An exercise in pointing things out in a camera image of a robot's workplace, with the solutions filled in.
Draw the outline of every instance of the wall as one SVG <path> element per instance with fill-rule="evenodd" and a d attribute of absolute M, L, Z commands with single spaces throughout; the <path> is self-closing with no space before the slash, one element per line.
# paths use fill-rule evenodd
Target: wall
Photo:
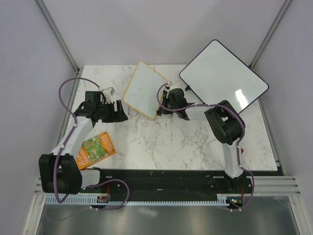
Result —
<path fill-rule="evenodd" d="M 296 176 L 313 222 L 313 1 L 291 4 L 256 71 L 283 166 Z"/>
<path fill-rule="evenodd" d="M 74 72 L 32 0 L 0 5 L 0 234 L 17 235 L 64 114 L 58 87 Z"/>
<path fill-rule="evenodd" d="M 250 63 L 284 0 L 44 0 L 83 65 L 186 64 L 220 40 Z"/>

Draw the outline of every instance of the metal frame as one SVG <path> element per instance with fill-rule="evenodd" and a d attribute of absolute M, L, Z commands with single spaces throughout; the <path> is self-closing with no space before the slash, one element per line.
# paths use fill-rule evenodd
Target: metal frame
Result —
<path fill-rule="evenodd" d="M 45 4 L 43 3 L 42 0 L 34 0 L 39 9 L 41 10 L 45 20 L 47 21 L 48 25 L 50 26 L 54 36 L 56 37 L 58 43 L 62 47 L 65 55 L 67 56 L 69 62 L 71 63 L 72 67 L 76 71 L 76 74 L 79 76 L 79 71 L 80 69 L 78 68 L 75 60 L 73 59 L 68 47 L 66 46 L 66 43 L 64 42 L 59 30 L 57 29 L 49 11 L 47 10 Z M 283 3 L 282 7 L 280 8 L 277 16 L 275 17 L 270 29 L 268 30 L 265 38 L 263 39 L 259 49 L 257 50 L 251 64 L 250 68 L 254 68 L 258 59 L 260 58 L 262 52 L 264 51 L 265 47 L 267 46 L 269 40 L 273 36 L 274 32 L 276 31 L 279 23 L 281 22 L 283 16 L 285 15 L 287 9 L 289 8 L 292 0 L 285 0 Z M 75 80 L 73 84 L 73 88 L 70 94 L 70 99 L 68 102 L 68 107 L 72 107 L 74 103 L 74 98 L 78 89 L 79 81 Z M 275 160 L 277 162 L 277 165 L 280 165 L 279 163 L 279 155 L 277 148 L 275 146 L 274 139 L 272 137 L 271 129 L 270 129 L 270 124 L 267 119 L 266 112 L 263 108 L 262 101 L 259 99 L 259 104 L 262 112 L 262 116 L 265 122 L 266 130 L 269 136 L 269 140 L 272 146 L 272 150 L 274 153 Z M 60 132 L 56 141 L 56 144 L 60 141 L 60 139 L 63 137 L 66 128 L 67 128 L 67 123 L 69 120 L 69 114 L 64 115 L 63 123 L 60 127 Z M 231 194 L 219 194 L 219 197 L 223 196 L 237 196 L 237 195 L 231 195 Z M 306 216 L 304 214 L 304 206 L 302 202 L 302 196 L 300 194 L 300 190 L 298 188 L 296 179 L 292 176 L 256 176 L 255 177 L 255 194 L 254 196 L 288 196 L 290 199 L 291 203 L 291 208 L 294 214 L 294 218 L 296 221 L 296 224 L 299 228 L 300 234 L 301 235 L 313 235 L 309 224 L 306 221 Z M 26 224 L 24 227 L 23 235 L 28 235 L 28 234 L 36 234 L 40 218 L 43 212 L 43 207 L 44 204 L 47 200 L 47 197 L 49 197 L 48 194 L 44 194 L 42 191 L 41 187 L 41 181 L 39 180 L 35 195 L 33 197 L 33 201 L 31 204 L 31 208 L 26 220 Z M 86 197 L 91 197 L 90 194 L 88 193 L 79 193 L 73 196 L 73 198 L 86 198 Z"/>

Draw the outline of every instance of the orange book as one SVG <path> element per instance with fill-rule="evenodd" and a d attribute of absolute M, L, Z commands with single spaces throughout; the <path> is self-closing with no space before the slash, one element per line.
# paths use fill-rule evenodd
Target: orange book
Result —
<path fill-rule="evenodd" d="M 107 132 L 83 142 L 77 155 L 77 165 L 80 170 L 85 169 L 116 153 Z"/>

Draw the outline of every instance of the marble tabletop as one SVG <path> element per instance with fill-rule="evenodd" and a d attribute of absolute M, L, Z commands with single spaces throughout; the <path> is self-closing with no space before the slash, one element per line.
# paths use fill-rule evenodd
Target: marble tabletop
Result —
<path fill-rule="evenodd" d="M 150 65 L 177 87 L 185 88 L 179 72 L 185 65 Z M 85 66 L 82 77 L 102 88 L 114 87 L 114 99 L 122 99 L 136 65 Z M 97 88 L 80 81 L 73 110 L 84 101 L 85 91 Z M 185 92 L 188 102 L 200 103 L 192 91 Z M 97 123 L 86 139 L 107 131 L 117 153 L 93 166 L 115 169 L 223 170 L 222 145 L 215 139 L 207 121 L 185 121 L 176 114 L 150 120 L 126 104 L 129 120 L 120 123 Z M 246 108 L 241 117 L 246 123 L 242 164 L 250 170 L 276 171 L 276 162 L 269 143 L 257 101 Z"/>

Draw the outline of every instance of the purple cable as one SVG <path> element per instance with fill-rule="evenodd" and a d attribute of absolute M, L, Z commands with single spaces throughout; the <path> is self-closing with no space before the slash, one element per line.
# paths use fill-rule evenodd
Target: purple cable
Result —
<path fill-rule="evenodd" d="M 130 192 L 129 192 L 129 187 L 128 187 L 127 183 L 126 183 L 125 181 L 119 180 L 119 179 L 107 180 L 107 181 L 102 182 L 102 183 L 97 184 L 97 185 L 90 185 L 90 186 L 87 186 L 87 188 L 98 188 L 98 187 L 103 186 L 103 185 L 105 185 L 105 184 L 107 184 L 107 183 L 110 183 L 110 182 L 121 182 L 121 183 L 123 183 L 123 184 L 125 185 L 126 189 L 127 189 L 126 198 L 125 198 L 125 200 L 124 200 L 120 205 L 118 205 L 118 206 L 116 206 L 116 207 L 112 207 L 112 208 L 98 208 L 98 211 L 113 211 L 113 210 L 119 209 L 119 208 L 121 208 L 122 206 L 124 206 L 124 204 L 127 202 L 128 198 L 129 198 Z M 88 210 L 88 209 L 92 209 L 92 208 L 90 208 L 90 207 L 84 207 L 84 208 L 81 208 L 80 210 L 76 211 L 75 213 L 68 215 L 67 217 L 64 217 L 64 218 L 59 219 L 59 220 L 53 220 L 53 219 L 49 218 L 49 216 L 48 216 L 48 214 L 47 214 L 47 207 L 45 207 L 45 209 L 44 209 L 44 215 L 45 215 L 45 218 L 46 218 L 49 222 L 51 222 L 51 223 L 59 223 L 59 222 L 62 222 L 62 221 L 64 221 L 64 220 L 66 220 L 66 219 L 71 218 L 71 217 L 74 216 L 74 215 L 77 215 L 77 214 L 79 214 L 79 213 L 81 213 L 81 212 L 84 212 L 84 211 L 86 211 L 86 210 Z"/>
<path fill-rule="evenodd" d="M 59 100 L 61 102 L 61 104 L 63 105 L 63 107 L 73 116 L 74 118 L 74 123 L 77 124 L 77 117 L 75 116 L 75 114 L 71 111 L 71 109 L 69 109 L 66 104 L 63 102 L 62 100 L 62 97 L 61 97 L 61 90 L 62 90 L 62 87 L 69 81 L 72 81 L 72 80 L 85 80 L 85 81 L 88 81 L 88 82 L 91 82 L 93 83 L 94 85 L 96 85 L 97 87 L 100 87 L 98 84 L 96 84 L 94 81 L 91 81 L 90 79 L 87 79 L 87 78 L 82 78 L 82 77 L 79 77 L 79 78 L 70 78 L 68 80 L 66 80 L 65 82 L 63 82 L 60 87 L 59 87 Z M 75 130 L 75 126 L 72 127 L 72 129 L 70 130 L 69 134 L 67 135 L 66 139 L 64 140 L 63 142 L 63 145 L 65 146 L 66 143 L 68 142 L 70 136 L 73 134 Z M 58 203 L 63 203 L 65 201 L 65 199 L 67 198 L 68 194 L 65 195 L 65 197 L 61 200 L 59 198 L 59 194 L 58 194 L 58 187 L 57 187 L 57 169 L 58 169 L 58 162 L 59 162 L 59 159 L 60 159 L 60 155 L 63 151 L 63 148 L 60 148 L 58 154 L 57 154 L 57 157 L 55 159 L 55 164 L 54 164 L 54 168 L 53 168 L 53 190 L 54 190 L 54 195 L 55 195 L 55 198 L 57 199 L 57 202 Z"/>
<path fill-rule="evenodd" d="M 169 85 L 169 83 L 164 83 L 164 84 L 158 89 L 158 91 L 157 91 L 157 93 L 156 93 L 156 99 L 157 99 L 159 105 L 160 105 L 164 110 L 172 111 L 172 112 L 178 112 L 178 111 L 183 111 L 183 110 L 186 110 L 186 109 L 189 109 L 189 108 L 199 107 L 199 106 L 202 106 L 202 107 L 203 107 L 203 106 L 204 106 L 204 107 L 221 107 L 221 108 L 227 110 L 227 111 L 228 111 L 234 118 L 236 118 L 236 120 L 239 122 L 239 124 L 240 124 L 240 126 L 241 126 L 241 129 L 242 129 L 242 135 L 241 135 L 241 137 L 239 138 L 239 140 L 237 140 L 237 142 L 236 142 L 236 145 L 237 145 L 237 162 L 238 162 L 238 165 L 239 165 L 240 169 L 243 170 L 243 171 L 248 172 L 248 173 L 251 175 L 251 178 L 252 178 L 252 192 L 251 192 L 251 195 L 250 195 L 248 201 L 247 201 L 240 209 L 245 208 L 245 207 L 250 203 L 250 201 L 251 201 L 251 199 L 252 199 L 252 196 L 253 196 L 253 194 L 254 194 L 254 176 L 253 176 L 252 171 L 250 171 L 250 170 L 248 170 L 248 169 L 245 169 L 245 168 L 243 168 L 243 167 L 241 166 L 240 152 L 239 152 L 240 149 L 238 148 L 238 146 L 239 146 L 239 143 L 241 142 L 241 140 L 244 138 L 246 132 L 245 132 L 245 126 L 244 126 L 243 122 L 241 121 L 239 115 L 235 114 L 231 109 L 229 109 L 229 108 L 227 108 L 227 107 L 225 107 L 224 105 L 221 105 L 221 104 L 210 104 L 210 105 L 209 105 L 209 104 L 197 104 L 197 105 L 194 104 L 194 105 L 190 105 L 190 106 L 187 106 L 187 107 L 184 107 L 184 108 L 180 108 L 180 109 L 168 109 L 168 108 L 166 108 L 164 105 L 162 105 L 162 102 L 159 100 L 160 91 L 161 91 L 161 89 L 162 89 L 164 86 L 166 86 L 166 85 Z"/>

